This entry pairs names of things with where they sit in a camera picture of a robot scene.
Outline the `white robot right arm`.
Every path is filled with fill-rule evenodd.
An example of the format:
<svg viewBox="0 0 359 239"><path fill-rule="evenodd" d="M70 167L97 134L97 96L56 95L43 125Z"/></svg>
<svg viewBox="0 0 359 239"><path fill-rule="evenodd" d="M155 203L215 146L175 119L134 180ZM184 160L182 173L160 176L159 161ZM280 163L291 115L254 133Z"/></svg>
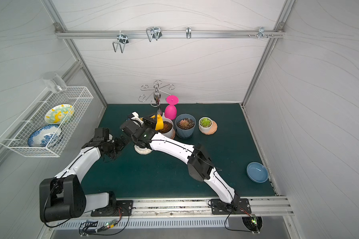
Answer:
<svg viewBox="0 0 359 239"><path fill-rule="evenodd" d="M245 203L238 192L222 179L203 145L189 145L170 139L153 126L135 119L126 120L120 129L140 150L160 151L184 162L193 179L205 182L218 195L221 210L251 214L249 203Z"/></svg>

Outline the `yellow watering can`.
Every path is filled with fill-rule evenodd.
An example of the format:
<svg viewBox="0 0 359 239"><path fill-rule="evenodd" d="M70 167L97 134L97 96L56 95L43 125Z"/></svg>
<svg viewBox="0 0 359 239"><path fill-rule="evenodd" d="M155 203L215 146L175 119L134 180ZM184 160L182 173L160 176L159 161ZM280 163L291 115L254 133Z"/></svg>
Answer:
<svg viewBox="0 0 359 239"><path fill-rule="evenodd" d="M156 126L155 126L156 131L162 130L164 128L164 121L160 114L152 115L151 118L156 120Z"/></svg>

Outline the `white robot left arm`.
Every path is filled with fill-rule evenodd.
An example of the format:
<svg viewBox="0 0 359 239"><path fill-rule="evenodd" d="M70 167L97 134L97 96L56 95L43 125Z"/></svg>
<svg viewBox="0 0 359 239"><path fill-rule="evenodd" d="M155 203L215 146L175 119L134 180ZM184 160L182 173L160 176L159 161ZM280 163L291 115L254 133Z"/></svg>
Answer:
<svg viewBox="0 0 359 239"><path fill-rule="evenodd" d="M96 128L94 137L80 150L78 156L53 178L39 185L40 219L43 223L79 218L95 211L99 216L110 216L118 211L112 191L85 194L81 182L89 169L101 157L116 159L128 140L113 137L108 128Z"/></svg>

